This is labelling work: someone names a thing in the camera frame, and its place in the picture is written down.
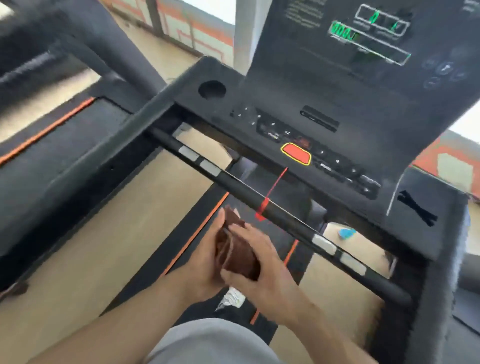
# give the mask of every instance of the brown object on floor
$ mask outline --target brown object on floor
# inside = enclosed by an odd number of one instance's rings
[[[222,230],[216,236],[216,259],[217,269],[226,269],[230,272],[242,274],[251,280],[258,280],[260,276],[260,262],[252,247],[242,238],[232,234],[230,225],[245,227],[245,222],[231,209],[225,208],[225,223]]]

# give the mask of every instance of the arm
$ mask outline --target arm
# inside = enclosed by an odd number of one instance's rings
[[[220,210],[189,262],[159,278],[121,306],[60,341],[31,364],[137,364],[193,303],[223,287],[214,272],[215,236],[225,221]]]
[[[269,320],[292,330],[315,364],[376,363],[327,322],[297,286],[268,236],[248,224],[232,225],[230,230],[251,245],[262,270],[257,282],[222,270],[228,285],[241,291]]]

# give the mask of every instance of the person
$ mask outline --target person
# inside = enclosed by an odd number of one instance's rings
[[[192,304],[229,285],[242,292],[267,319],[285,325],[315,364],[369,364],[376,361],[331,326],[300,290],[269,237],[249,224],[231,225],[257,255],[257,281],[215,269],[215,237],[225,221],[221,209],[190,260],[130,300],[47,349],[31,364],[281,363],[247,328],[207,318],[171,328]]]

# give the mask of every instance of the forearm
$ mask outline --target forearm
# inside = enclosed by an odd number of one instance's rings
[[[32,364],[137,364],[192,304],[180,268],[49,348]]]
[[[327,322],[322,311],[306,304],[290,329],[315,364],[374,364],[376,361]]]

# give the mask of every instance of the red stop button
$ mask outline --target red stop button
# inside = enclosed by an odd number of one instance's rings
[[[282,147],[282,152],[304,166],[309,166],[312,161],[312,155],[309,152],[293,143],[285,144]]]

